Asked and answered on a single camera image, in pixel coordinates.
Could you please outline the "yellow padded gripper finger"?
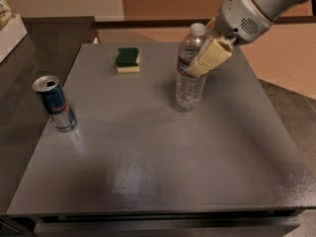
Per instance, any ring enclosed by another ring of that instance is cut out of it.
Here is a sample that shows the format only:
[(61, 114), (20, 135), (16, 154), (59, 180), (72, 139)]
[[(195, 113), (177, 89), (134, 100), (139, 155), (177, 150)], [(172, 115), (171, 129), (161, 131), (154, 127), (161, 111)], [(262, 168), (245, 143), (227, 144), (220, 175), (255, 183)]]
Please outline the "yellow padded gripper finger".
[(213, 32), (214, 25), (215, 25), (215, 19), (211, 18), (204, 27), (206, 36), (209, 36)]
[(196, 78), (204, 76), (232, 55), (233, 46), (228, 39), (207, 39), (186, 72)]

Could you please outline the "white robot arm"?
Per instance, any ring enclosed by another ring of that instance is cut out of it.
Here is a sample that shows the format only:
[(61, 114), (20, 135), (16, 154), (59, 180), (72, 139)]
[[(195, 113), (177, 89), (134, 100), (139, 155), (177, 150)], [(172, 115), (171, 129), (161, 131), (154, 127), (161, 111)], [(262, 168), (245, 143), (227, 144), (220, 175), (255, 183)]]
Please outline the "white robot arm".
[(186, 72), (201, 77), (232, 55), (236, 45), (255, 41), (288, 9), (308, 0), (223, 0), (214, 20), (207, 24), (209, 36)]

